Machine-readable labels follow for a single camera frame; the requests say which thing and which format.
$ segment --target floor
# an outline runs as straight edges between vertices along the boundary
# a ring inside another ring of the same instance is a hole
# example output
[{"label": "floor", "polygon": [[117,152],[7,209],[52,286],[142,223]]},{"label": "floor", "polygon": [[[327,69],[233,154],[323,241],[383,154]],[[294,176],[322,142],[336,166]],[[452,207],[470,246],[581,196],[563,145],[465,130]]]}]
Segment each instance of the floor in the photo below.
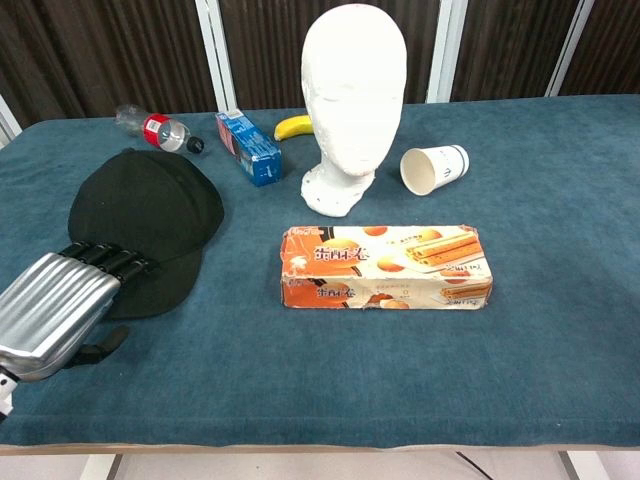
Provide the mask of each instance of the floor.
[{"label": "floor", "polygon": [[[495,480],[571,480],[547,451],[464,452]],[[78,480],[86,455],[0,457],[2,480]],[[125,455],[113,480],[483,480],[453,451]]]}]

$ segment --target cable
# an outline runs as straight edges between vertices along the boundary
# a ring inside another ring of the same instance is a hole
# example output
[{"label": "cable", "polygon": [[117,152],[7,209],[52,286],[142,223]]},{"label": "cable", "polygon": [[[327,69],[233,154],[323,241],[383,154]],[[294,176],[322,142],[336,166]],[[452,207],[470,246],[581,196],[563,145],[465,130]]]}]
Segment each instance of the cable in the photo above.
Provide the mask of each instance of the cable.
[{"label": "cable", "polygon": [[464,461],[468,462],[469,464],[471,464],[473,466],[473,468],[475,468],[476,470],[478,470],[482,475],[485,476],[485,478],[487,478],[488,480],[493,480],[493,477],[491,477],[491,475],[489,475],[487,472],[485,472],[484,470],[482,470],[473,460],[471,460],[469,457],[467,457],[464,453],[462,452],[456,452],[456,455],[458,455],[460,458],[462,458]]}]

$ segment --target banana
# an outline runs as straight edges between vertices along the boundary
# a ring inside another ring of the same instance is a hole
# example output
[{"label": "banana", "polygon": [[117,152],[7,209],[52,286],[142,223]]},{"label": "banana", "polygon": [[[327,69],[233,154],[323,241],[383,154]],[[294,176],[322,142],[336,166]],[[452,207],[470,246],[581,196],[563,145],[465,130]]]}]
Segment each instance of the banana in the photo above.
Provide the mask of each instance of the banana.
[{"label": "banana", "polygon": [[296,135],[304,135],[313,133],[313,125],[309,115],[298,115],[287,118],[276,125],[273,138],[277,141],[295,137]]}]

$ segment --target water bottle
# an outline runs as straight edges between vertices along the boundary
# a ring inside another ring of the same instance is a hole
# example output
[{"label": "water bottle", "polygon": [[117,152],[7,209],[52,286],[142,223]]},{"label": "water bottle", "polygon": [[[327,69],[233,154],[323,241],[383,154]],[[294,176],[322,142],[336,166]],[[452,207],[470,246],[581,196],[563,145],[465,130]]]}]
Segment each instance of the water bottle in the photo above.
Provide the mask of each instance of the water bottle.
[{"label": "water bottle", "polygon": [[142,134],[147,142],[166,152],[180,152],[186,149],[192,153],[200,153],[204,149],[202,139],[191,136],[183,123],[161,113],[149,113],[138,105],[118,107],[116,125],[130,135]]}]

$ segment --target bottle cap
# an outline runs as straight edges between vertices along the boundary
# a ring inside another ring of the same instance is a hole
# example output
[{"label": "bottle cap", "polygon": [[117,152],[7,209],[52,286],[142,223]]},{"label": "bottle cap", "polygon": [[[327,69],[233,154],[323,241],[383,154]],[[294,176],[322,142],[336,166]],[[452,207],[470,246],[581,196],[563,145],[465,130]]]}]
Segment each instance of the bottle cap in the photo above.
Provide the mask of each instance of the bottle cap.
[{"label": "bottle cap", "polygon": [[191,153],[200,153],[204,150],[204,141],[198,137],[191,137],[187,140],[187,150]]}]

